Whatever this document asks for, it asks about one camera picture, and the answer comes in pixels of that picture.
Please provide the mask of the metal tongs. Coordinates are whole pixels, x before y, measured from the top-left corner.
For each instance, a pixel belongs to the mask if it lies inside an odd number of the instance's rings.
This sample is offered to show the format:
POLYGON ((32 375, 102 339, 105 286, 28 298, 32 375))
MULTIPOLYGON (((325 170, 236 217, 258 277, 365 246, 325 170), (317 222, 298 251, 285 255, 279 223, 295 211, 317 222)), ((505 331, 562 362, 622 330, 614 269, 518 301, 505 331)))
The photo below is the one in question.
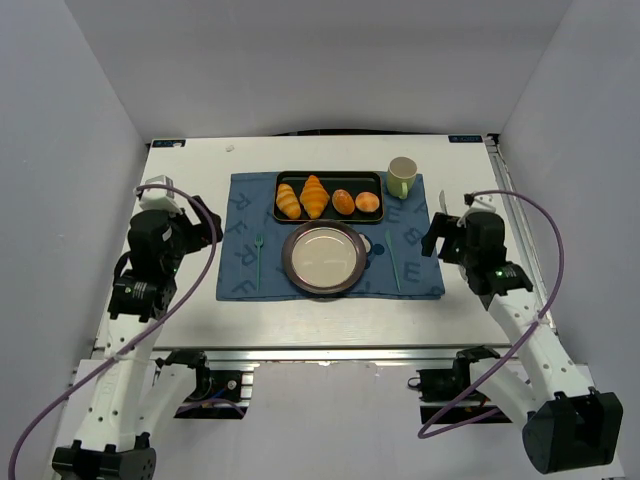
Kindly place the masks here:
POLYGON ((447 209, 447 204, 446 204, 446 195, 445 195, 445 191, 441 190, 438 196, 439 199, 439 205, 440 205, 440 210, 442 213, 444 214, 448 214, 448 209, 447 209))

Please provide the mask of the light round bread roll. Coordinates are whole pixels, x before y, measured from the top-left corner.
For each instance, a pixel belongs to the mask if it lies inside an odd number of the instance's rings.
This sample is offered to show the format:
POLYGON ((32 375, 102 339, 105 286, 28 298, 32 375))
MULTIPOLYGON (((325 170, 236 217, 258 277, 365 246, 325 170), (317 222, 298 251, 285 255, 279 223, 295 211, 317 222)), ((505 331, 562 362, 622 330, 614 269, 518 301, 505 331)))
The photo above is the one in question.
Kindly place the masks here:
POLYGON ((380 199, 372 192, 361 192, 355 198, 355 206, 362 213, 372 214, 380 207, 380 199))

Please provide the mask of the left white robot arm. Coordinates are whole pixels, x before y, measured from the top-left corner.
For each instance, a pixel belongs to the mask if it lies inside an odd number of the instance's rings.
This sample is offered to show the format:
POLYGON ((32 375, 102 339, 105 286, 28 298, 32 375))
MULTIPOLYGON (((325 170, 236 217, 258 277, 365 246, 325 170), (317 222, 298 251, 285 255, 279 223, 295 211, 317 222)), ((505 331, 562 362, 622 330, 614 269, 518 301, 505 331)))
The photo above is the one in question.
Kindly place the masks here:
POLYGON ((161 328, 183 304, 174 296, 184 257, 214 250, 223 238, 220 217, 199 196, 188 201, 198 223, 171 199, 142 202, 130 220, 129 249, 114 270, 107 307, 105 360, 72 443, 53 455, 52 468, 63 479, 152 478, 153 441, 199 387, 204 355, 172 353, 161 364, 159 384, 141 394, 161 328))

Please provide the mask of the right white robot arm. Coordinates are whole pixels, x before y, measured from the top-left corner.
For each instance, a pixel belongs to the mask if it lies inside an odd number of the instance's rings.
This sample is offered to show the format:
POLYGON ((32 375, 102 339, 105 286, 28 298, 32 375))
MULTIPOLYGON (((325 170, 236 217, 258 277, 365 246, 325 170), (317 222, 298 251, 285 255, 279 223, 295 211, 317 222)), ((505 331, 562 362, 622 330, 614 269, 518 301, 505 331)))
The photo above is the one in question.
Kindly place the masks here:
POLYGON ((465 217, 435 214, 422 253, 460 267, 470 290, 511 342, 506 355, 476 347, 458 353, 463 390, 478 392, 521 431, 524 450, 541 474, 608 465, 614 459, 623 407, 599 392, 535 312, 533 285, 507 260, 505 223, 491 211, 465 217))

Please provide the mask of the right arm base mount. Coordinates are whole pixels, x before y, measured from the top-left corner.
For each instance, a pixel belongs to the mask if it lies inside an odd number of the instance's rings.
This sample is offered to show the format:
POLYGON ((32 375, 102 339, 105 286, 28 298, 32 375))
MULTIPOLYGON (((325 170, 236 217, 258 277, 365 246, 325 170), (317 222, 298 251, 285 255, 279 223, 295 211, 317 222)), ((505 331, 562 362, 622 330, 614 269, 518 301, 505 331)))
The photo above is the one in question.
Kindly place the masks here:
MULTIPOLYGON (((500 355, 485 346, 472 347, 456 354, 452 366, 418 370, 407 380, 407 387, 419 393, 421 422, 426 423, 436 412, 470 385, 469 366, 484 359, 499 359, 500 355)), ((453 424, 487 414, 494 410, 489 399, 474 391, 452 408, 437 424, 453 424)))

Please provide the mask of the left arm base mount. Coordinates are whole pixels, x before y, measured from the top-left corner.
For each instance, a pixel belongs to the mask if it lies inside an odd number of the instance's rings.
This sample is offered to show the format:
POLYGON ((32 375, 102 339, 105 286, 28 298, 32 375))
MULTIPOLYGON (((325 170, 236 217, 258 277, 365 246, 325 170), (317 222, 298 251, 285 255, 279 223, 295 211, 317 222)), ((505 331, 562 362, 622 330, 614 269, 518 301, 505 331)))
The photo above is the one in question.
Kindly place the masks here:
POLYGON ((195 388, 176 411, 178 419, 231 419, 241 420, 248 406, 242 394, 244 372, 241 370, 212 369, 204 351, 178 349, 165 358, 155 360, 156 378, 163 367, 182 365, 193 372, 195 388))

